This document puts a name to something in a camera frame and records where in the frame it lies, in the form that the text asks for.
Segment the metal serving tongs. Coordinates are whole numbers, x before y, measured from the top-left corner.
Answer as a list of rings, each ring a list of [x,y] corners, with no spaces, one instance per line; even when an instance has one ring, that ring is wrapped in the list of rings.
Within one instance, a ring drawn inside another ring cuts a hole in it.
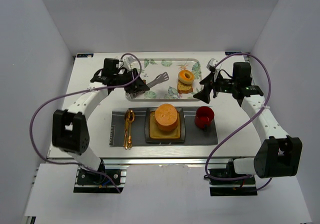
[[[146,85],[151,89],[152,87],[154,87],[155,85],[157,84],[161,84],[163,82],[166,82],[168,81],[170,78],[169,78],[169,75],[167,72],[164,72],[164,73],[161,73],[159,74],[154,80],[152,80],[151,82],[147,83]],[[140,91],[140,92],[137,92],[137,93],[132,93],[129,95],[129,97],[131,99],[135,99],[137,96],[139,95],[142,95],[144,94],[145,91]]]

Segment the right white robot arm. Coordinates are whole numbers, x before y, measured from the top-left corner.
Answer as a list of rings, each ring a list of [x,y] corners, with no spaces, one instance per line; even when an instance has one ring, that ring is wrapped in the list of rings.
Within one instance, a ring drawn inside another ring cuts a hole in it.
[[[251,65],[248,62],[235,62],[232,75],[224,78],[222,70],[207,64],[210,71],[200,84],[203,89],[194,98],[210,102],[210,94],[228,93],[237,100],[257,131],[261,146],[255,157],[236,158],[225,178],[254,176],[259,178],[291,177],[298,172],[302,152],[302,141],[291,137],[278,123],[266,106],[262,90],[252,84]]]

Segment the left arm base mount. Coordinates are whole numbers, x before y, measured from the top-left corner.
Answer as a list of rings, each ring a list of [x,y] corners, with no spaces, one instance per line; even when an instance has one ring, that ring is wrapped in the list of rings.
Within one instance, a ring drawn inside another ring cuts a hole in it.
[[[73,192],[82,194],[119,194],[122,192],[126,182],[127,169],[119,166],[109,166],[105,168],[105,173],[111,178],[120,192],[117,191],[113,183],[105,176],[97,176],[88,170],[78,168]]]

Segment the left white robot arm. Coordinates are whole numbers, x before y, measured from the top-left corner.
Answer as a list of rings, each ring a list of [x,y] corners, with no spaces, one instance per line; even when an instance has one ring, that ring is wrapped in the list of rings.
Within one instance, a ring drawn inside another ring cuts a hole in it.
[[[123,58],[105,58],[88,88],[64,110],[56,110],[52,120],[52,145],[73,157],[83,169],[92,173],[105,170],[103,160],[89,147],[87,121],[100,102],[117,88],[133,94],[150,88],[141,79],[141,68],[131,68]]]

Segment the round orange bread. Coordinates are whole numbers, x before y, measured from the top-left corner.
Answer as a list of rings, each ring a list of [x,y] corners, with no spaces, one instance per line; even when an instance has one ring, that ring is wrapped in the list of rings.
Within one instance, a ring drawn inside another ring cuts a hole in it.
[[[170,132],[178,126],[178,112],[168,103],[160,105],[154,112],[155,123],[161,131]]]

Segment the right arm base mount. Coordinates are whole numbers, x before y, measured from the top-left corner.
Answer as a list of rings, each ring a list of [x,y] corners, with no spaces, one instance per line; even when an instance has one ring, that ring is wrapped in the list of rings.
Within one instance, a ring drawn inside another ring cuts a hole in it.
[[[223,168],[209,168],[209,174],[217,178],[239,178],[244,174],[236,174],[234,164],[230,159]],[[244,197],[257,196],[256,180],[254,177],[240,180],[215,180],[207,174],[203,176],[209,182],[211,197]]]

